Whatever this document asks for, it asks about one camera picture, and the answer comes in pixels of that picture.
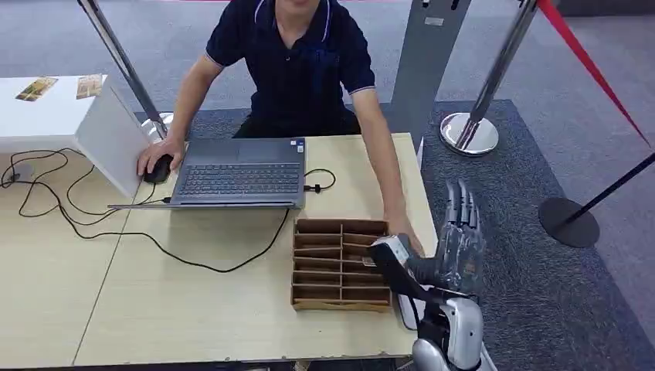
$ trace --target black cord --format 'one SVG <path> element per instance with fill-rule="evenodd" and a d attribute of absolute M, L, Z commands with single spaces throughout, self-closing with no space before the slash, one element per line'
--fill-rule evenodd
<path fill-rule="evenodd" d="M 68 211 L 66 210 L 66 208 L 62 204 L 61 198 L 56 194 L 54 189 L 52 189 L 52 187 L 50 187 L 50 185 L 47 185 L 44 182 L 39 181 L 39 179 L 41 179 L 44 175 L 47 175 L 47 174 L 52 173 L 52 172 L 54 172 L 56 170 L 59 170 L 59 169 L 63 168 L 64 166 L 66 166 L 68 164 L 68 157 L 62 153 L 63 151 L 73 151 L 73 152 L 77 153 L 78 155 L 83 156 L 83 154 L 81 154 L 78 151 L 75 151 L 73 149 L 70 149 L 70 148 L 60 149 L 59 151 L 49 151 L 49 150 L 40 151 L 40 150 L 38 150 L 38 151 L 17 152 L 15 154 L 13 154 L 11 156 L 11 158 L 10 158 L 9 167 L 2 173 L 2 177 L 0 178 L 0 187 L 2 187 L 3 189 L 7 189 L 13 184 L 26 184 L 26 185 L 29 185 L 29 191 L 27 192 L 27 195 L 25 196 L 25 199 L 23 200 L 22 205 L 21 205 L 21 207 L 19 209 L 19 215 L 23 216 L 23 217 L 28 217 L 28 218 L 35 218 L 35 217 L 38 217 L 38 216 L 44 216 L 47 213 L 52 212 L 54 209 L 59 209 L 59 212 L 61 213 L 62 217 L 64 218 L 65 221 L 68 222 L 70 227 L 73 229 L 73 232 L 75 232 L 75 234 L 79 238 L 81 238 L 83 240 L 92 240 L 92 239 L 95 239 L 95 238 L 98 238 L 98 237 L 101 237 L 101 236 L 143 236 L 143 237 L 148 238 L 150 241 L 152 241 L 155 244 L 155 246 L 157 246 L 157 248 L 162 253 L 168 255 L 169 257 L 172 257 L 173 259 L 176 259 L 177 261 L 180 261 L 180 262 L 182 262 L 184 264 L 192 265 L 193 267 L 205 268 L 205 269 L 208 269 L 208 270 L 216 272 L 216 273 L 229 273 L 229 272 L 232 272 L 232 271 L 236 271 L 237 269 L 245 266 L 246 264 L 252 262 L 253 260 L 255 260 L 258 257 L 261 257 L 268 250 L 270 250 L 270 248 L 275 244 L 275 241 L 277 240 L 277 237 L 280 235 L 280 231 L 284 227 L 284 224 L 287 221 L 287 217 L 289 216 L 289 209 L 287 209 L 286 212 L 284 213 L 284 218 L 282 219 L 282 222 L 280 223 L 280 226 L 278 226 L 277 231 L 275 232 L 275 235 L 273 236 L 273 239 L 270 241 L 270 243 L 268 244 L 268 246 L 264 250 L 262 250 L 260 253 L 258 253 L 256 255 L 254 255 L 250 259 L 244 261 L 243 263 L 241 263 L 239 265 L 236 265 L 235 267 L 232 267 L 230 269 L 226 269 L 226 270 L 218 269 L 218 268 L 210 267 L 209 265 L 206 265 L 206 264 L 194 263 L 192 261 L 182 259 L 181 257 L 178 257 L 177 255 L 167 251 L 164 247 L 161 246 L 161 244 L 153 236 L 151 236 L 151 235 L 149 235 L 147 233 L 143 233 L 143 232 L 102 232 L 102 233 L 96 233 L 96 234 L 94 234 L 92 236 L 85 236 L 82 233 L 80 233 L 80 231 L 76 227 L 76 224 L 81 225 L 81 226 L 94 225 L 96 223 L 101 222 L 102 220 L 106 219 L 107 217 L 111 216 L 113 213 L 115 213 L 116 211 L 119 211 L 119 210 L 118 209 L 112 209 L 112 210 L 106 211 L 105 213 L 91 213 L 91 212 L 87 212 L 87 211 L 82 210 L 79 207 L 75 206 L 75 204 L 70 200 L 70 190 L 72 189 L 72 187 L 74 185 L 76 185 L 82 179 L 86 178 L 93 171 L 94 167 L 92 167 L 89 172 L 82 175 L 79 179 L 77 179 L 75 182 L 73 182 L 73 184 L 71 184 L 71 186 L 66 191 L 66 197 L 67 197 L 68 202 L 70 203 L 70 205 L 73 206 L 78 211 L 80 211 L 82 213 L 85 213 L 87 215 L 95 215 L 95 216 L 102 216 L 102 217 L 99 220 L 96 220 L 96 221 L 91 222 L 91 223 L 81 223 L 81 222 L 76 221 L 75 219 L 73 219 L 70 216 L 70 214 L 68 213 Z M 15 158 L 16 155 L 24 155 L 24 154 L 35 153 L 35 152 L 48 152 L 48 155 L 36 156 L 36 157 L 31 157 L 31 158 L 21 158 L 18 161 L 14 161 L 14 158 Z M 64 163 L 62 165 L 52 169 L 52 170 L 49 170 L 47 172 L 44 172 L 43 174 L 40 174 L 40 175 L 36 176 L 34 178 L 34 180 L 31 181 L 31 182 L 16 179 L 15 166 L 17 164 L 19 164 L 20 162 L 24 162 L 24 161 L 28 161 L 28 160 L 35 160 L 35 159 L 39 159 L 39 158 L 48 158 L 48 157 L 51 157 L 51 156 L 54 156 L 54 155 L 62 155 L 64 157 Z M 12 176 L 11 176 L 9 181 L 5 182 L 5 177 L 7 175 L 7 172 L 10 169 L 12 171 Z M 22 209 L 25 206 L 25 204 L 28 202 L 29 197 L 32 194 L 32 190 L 34 189 L 34 186 L 37 186 L 37 185 L 46 187 L 46 189 L 48 189 L 48 191 L 50 191 L 50 193 L 53 195 L 53 197 L 56 200 L 56 205 L 54 207 L 52 207 L 51 209 L 49 209 L 48 211 L 44 212 L 44 213 L 40 213 L 40 214 L 36 214 L 36 215 L 24 214 L 24 213 L 22 213 Z M 148 204 L 148 203 L 163 202 L 163 201 L 165 201 L 165 199 L 167 199 L 167 198 L 164 198 L 164 199 L 157 199 L 157 200 L 150 201 L 150 198 L 154 195 L 154 189 L 155 189 L 155 185 L 153 185 L 150 195 L 144 201 L 139 203 L 139 205 L 145 205 L 145 204 Z"/>
<path fill-rule="evenodd" d="M 315 168 L 314 170 L 310 170 L 309 172 L 305 173 L 305 178 L 308 175 L 314 174 L 316 172 L 326 172 L 327 174 L 332 175 L 332 183 L 330 183 L 330 185 L 328 185 L 327 187 L 321 187 L 320 184 L 306 185 L 304 187 L 305 192 L 314 191 L 316 193 L 321 193 L 321 191 L 327 191 L 328 189 L 332 188 L 332 186 L 337 182 L 337 176 L 330 170 L 327 170 L 326 168 Z"/>

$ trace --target gray carpet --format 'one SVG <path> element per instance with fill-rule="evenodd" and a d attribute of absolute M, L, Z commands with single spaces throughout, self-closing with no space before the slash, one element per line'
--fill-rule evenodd
<path fill-rule="evenodd" d="M 435 103 L 433 122 L 471 104 Z M 200 111 L 189 137 L 229 138 L 247 114 Z M 489 245 L 484 339 L 498 369 L 655 369 L 655 350 L 596 249 L 564 247 L 541 229 L 539 203 L 564 192 L 516 107 L 496 100 L 487 118 L 501 142 L 483 158 L 455 155 L 430 127 L 423 181 L 437 226 L 447 179 L 465 179 L 480 202 Z"/>

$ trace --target polo shirt collar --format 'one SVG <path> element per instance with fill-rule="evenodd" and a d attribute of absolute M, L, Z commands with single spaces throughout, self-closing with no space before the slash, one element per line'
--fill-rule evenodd
<path fill-rule="evenodd" d="M 301 39 L 319 43 L 323 43 L 328 39 L 333 6 L 331 1 L 320 0 L 314 17 L 311 19 L 309 29 Z M 257 28 L 277 30 L 277 23 L 275 22 L 275 0 L 259 0 L 255 8 L 254 22 Z"/>

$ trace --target light wood tabletop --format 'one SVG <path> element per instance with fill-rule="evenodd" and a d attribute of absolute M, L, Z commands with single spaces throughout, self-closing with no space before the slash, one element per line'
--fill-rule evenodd
<path fill-rule="evenodd" d="M 66 189 L 91 169 L 85 158 L 72 152 L 66 155 L 69 164 L 41 180 L 60 195 L 73 218 L 84 223 L 97 220 L 99 216 L 83 215 L 66 201 Z M 63 158 L 29 163 L 38 175 L 62 164 Z M 9 155 L 0 155 L 0 172 L 8 165 Z M 0 368 L 70 366 L 118 237 L 82 240 L 58 209 L 39 218 L 20 217 L 19 208 L 28 188 L 14 184 L 0 189 Z M 108 203 L 131 202 L 97 171 L 76 185 L 71 199 L 93 212 L 104 211 Z M 38 185 L 24 213 L 41 213 L 55 205 L 52 195 Z M 126 219 L 127 212 L 122 211 L 96 226 L 78 228 L 87 235 L 120 232 Z"/>
<path fill-rule="evenodd" d="M 394 134 L 407 210 L 428 255 L 436 234 L 416 153 Z M 228 274 L 182 264 L 146 238 L 120 239 L 75 365 L 400 356 L 415 332 L 395 313 L 299 311 L 290 303 L 292 232 L 301 218 L 381 219 L 382 197 L 360 136 L 307 138 L 307 169 L 337 176 L 308 193 L 271 250 Z M 307 184 L 330 182 L 310 175 Z M 155 198 L 170 196 L 175 177 Z M 149 193 L 142 186 L 138 199 Z M 133 210 L 126 232 L 146 232 L 178 256 L 219 269 L 263 250 L 284 210 Z"/>

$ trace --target laptop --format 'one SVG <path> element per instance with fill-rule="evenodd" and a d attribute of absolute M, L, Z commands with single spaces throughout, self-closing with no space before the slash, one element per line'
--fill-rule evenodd
<path fill-rule="evenodd" d="M 304 205 L 304 138 L 190 141 L 171 201 L 111 209 L 222 209 Z"/>

